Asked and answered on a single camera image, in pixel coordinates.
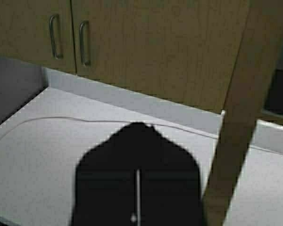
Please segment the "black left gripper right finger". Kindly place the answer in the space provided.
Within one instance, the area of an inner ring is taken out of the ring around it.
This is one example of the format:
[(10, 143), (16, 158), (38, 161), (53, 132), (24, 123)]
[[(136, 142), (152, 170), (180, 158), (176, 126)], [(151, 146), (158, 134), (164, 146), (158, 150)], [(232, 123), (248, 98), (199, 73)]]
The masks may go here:
[(142, 226), (206, 226), (200, 169), (183, 147), (144, 127), (139, 159)]

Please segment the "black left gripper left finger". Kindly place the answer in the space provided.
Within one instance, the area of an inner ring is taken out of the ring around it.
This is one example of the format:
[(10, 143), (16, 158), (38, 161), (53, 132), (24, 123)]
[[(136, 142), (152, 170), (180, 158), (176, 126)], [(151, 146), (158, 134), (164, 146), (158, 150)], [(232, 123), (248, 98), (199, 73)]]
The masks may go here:
[(71, 226), (137, 226), (138, 170), (131, 145), (137, 123), (89, 149), (75, 168)]

